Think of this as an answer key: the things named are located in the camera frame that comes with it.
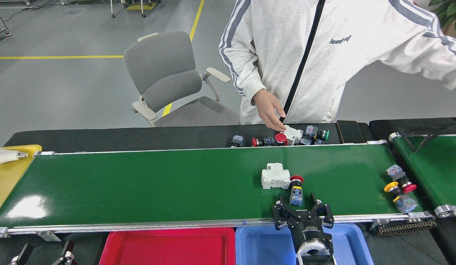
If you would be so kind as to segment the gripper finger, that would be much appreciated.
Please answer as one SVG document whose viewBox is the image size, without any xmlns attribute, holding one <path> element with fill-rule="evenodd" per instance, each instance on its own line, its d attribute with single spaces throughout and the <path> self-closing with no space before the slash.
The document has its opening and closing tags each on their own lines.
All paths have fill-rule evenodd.
<svg viewBox="0 0 456 265">
<path fill-rule="evenodd" d="M 53 265 L 75 265 L 76 261 L 74 260 L 75 256 L 72 251 L 74 248 L 74 243 L 72 240 L 67 240 L 65 242 L 61 256 L 53 262 Z"/>
<path fill-rule="evenodd" d="M 21 249 L 19 255 L 15 256 L 9 265 L 25 265 L 33 252 L 34 247 L 33 245 L 26 243 L 24 247 Z"/>
</svg>

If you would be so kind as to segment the person's right hand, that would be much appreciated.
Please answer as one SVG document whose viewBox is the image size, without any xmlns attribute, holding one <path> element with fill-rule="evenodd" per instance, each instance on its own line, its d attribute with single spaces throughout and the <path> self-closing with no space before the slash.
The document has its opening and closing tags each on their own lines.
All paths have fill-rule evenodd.
<svg viewBox="0 0 456 265">
<path fill-rule="evenodd" d="M 253 96 L 253 100 L 256 104 L 258 116 L 268 128 L 280 132 L 286 130 L 286 127 L 280 121 L 280 118 L 286 117 L 285 111 L 273 94 L 265 89 L 260 89 Z"/>
</svg>

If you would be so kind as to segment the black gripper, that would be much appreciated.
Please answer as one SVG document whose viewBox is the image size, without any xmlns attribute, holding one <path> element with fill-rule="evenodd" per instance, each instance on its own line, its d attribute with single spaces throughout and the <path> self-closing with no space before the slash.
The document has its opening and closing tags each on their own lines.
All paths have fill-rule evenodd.
<svg viewBox="0 0 456 265">
<path fill-rule="evenodd" d="M 329 204 L 317 199 L 312 192 L 310 199 L 313 201 L 313 206 L 309 210 L 312 217 L 303 218 L 300 210 L 292 209 L 284 202 L 282 194 L 278 196 L 279 200 L 272 207 L 276 230 L 288 227 L 294 245 L 302 245 L 314 240 L 326 243 L 322 226 L 331 229 L 334 225 L 334 217 Z"/>
</svg>

